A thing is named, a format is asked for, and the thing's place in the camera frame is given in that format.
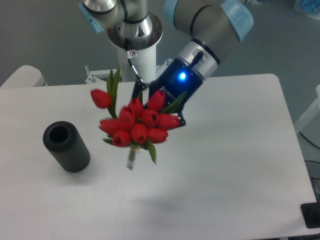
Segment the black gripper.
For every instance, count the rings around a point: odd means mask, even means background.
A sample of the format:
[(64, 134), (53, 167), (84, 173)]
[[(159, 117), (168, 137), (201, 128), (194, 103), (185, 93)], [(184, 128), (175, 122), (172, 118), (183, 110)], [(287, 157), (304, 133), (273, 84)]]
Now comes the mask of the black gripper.
[[(184, 127), (186, 120), (182, 113), (185, 103), (196, 92), (196, 90), (202, 85), (203, 80), (196, 74), (195, 71), (190, 69), (182, 60), (176, 58), (168, 68), (149, 85), (149, 99), (157, 90), (162, 90), (166, 93), (167, 107), (178, 96), (186, 92), (186, 96), (183, 98), (180, 107), (177, 108), (175, 113), (179, 119), (179, 125), (177, 128)], [(142, 80), (137, 80), (134, 84), (132, 91), (132, 99), (138, 99), (143, 102), (143, 91), (148, 88), (148, 83)]]

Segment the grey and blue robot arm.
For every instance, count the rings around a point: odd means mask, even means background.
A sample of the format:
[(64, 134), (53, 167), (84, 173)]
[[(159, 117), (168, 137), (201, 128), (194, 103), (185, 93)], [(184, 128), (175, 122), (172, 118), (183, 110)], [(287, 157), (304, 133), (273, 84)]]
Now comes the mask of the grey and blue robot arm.
[(177, 114), (181, 126), (185, 103), (254, 25), (244, 0), (168, 0), (167, 21), (191, 39), (171, 63), (157, 69), (163, 26), (146, 0), (82, 0), (78, 9), (91, 29), (106, 32), (116, 47), (122, 81), (135, 83), (132, 97), (161, 90), (165, 110)]

